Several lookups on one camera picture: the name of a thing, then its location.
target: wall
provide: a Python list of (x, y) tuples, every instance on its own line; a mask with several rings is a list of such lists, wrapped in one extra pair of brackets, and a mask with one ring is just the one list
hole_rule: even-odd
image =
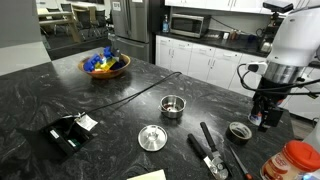
[[(240, 12), (229, 12), (229, 11), (216, 11), (207, 9), (193, 9), (193, 8), (182, 8), (172, 7), (172, 13), (177, 12), (193, 12), (200, 14), (210, 14), (215, 19), (237, 29), (240, 29), (247, 33), (256, 34), (258, 28), (265, 28), (269, 24), (270, 15), (263, 14), (250, 14)], [(220, 23), (211, 20), (209, 29), (230, 31), (231, 29), (221, 25)]]
[[(60, 4), (68, 4), (68, 3), (78, 3), (67, 0), (36, 0), (37, 8), (59, 8), (61, 9)], [(106, 16), (109, 17), (111, 6), (110, 0), (104, 0), (104, 4), (94, 4), (97, 7), (97, 10), (106, 10)]]
[(0, 18), (0, 75), (51, 61), (41, 41), (35, 0), (1, 0)]

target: orange container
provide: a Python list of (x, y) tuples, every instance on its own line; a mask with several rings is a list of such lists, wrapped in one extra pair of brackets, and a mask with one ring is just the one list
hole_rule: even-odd
[(131, 60), (128, 56), (121, 54), (120, 59), (124, 60), (124, 62), (126, 63), (126, 65), (123, 66), (122, 68), (117, 69), (117, 70), (87, 72), (83, 69), (83, 64), (86, 61), (88, 61), (89, 59), (90, 59), (90, 57), (87, 57), (84, 60), (80, 61), (80, 63), (78, 64), (78, 68), (81, 71), (83, 71), (84, 73), (92, 76), (93, 78), (97, 78), (97, 79), (111, 79), (111, 78), (117, 77), (126, 70), (126, 68), (129, 66), (129, 64), (131, 62)]
[(264, 180), (295, 179), (320, 168), (320, 154), (309, 144), (292, 140), (261, 169)]

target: refrigerator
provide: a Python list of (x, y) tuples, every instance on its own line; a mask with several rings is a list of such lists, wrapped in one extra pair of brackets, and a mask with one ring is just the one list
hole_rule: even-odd
[(155, 63), (155, 33), (161, 31), (169, 7), (164, 0), (111, 0), (114, 48), (128, 56)]

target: table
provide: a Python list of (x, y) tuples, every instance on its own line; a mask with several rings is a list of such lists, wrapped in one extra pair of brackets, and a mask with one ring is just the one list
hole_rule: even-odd
[(96, 20), (96, 6), (93, 4), (78, 2), (78, 3), (71, 3), (74, 15), (77, 18), (77, 12), (89, 11), (90, 12), (90, 21), (93, 22)]
[(45, 20), (45, 21), (39, 21), (40, 26), (48, 26), (48, 25), (57, 25), (57, 24), (68, 24), (70, 28), (70, 32), (72, 34), (72, 38), (75, 42), (81, 42), (79, 33), (77, 31), (76, 22), (73, 18), (72, 12), (40, 12), (38, 13), (39, 18), (43, 17), (52, 17), (52, 16), (63, 16), (64, 19), (61, 20)]
[[(227, 148), (229, 145), (259, 179), (263, 163), (293, 139), (288, 112), (278, 127), (258, 132), (247, 120), (252, 107), (249, 98), (180, 75), (121, 107), (90, 114), (99, 122), (91, 131), (95, 138), (63, 164), (36, 159), (15, 128), (38, 130), (65, 114), (128, 97), (171, 73), (134, 58), (124, 74), (111, 80), (92, 79), (77, 69), (81, 59), (102, 50), (97, 48), (0, 77), (0, 177), (114, 180), (164, 169), (168, 180), (213, 179), (187, 142), (187, 134), (193, 133), (208, 149), (200, 127), (203, 121), (231, 166), (233, 179), (241, 179), (242, 173)], [(180, 120), (167, 119), (158, 110), (161, 98), (169, 94), (187, 101)], [(253, 132), (253, 138), (245, 146), (232, 144), (224, 135), (233, 121), (247, 124)], [(159, 125), (168, 134), (166, 145), (158, 152), (146, 152), (138, 144), (138, 133), (147, 125)]]

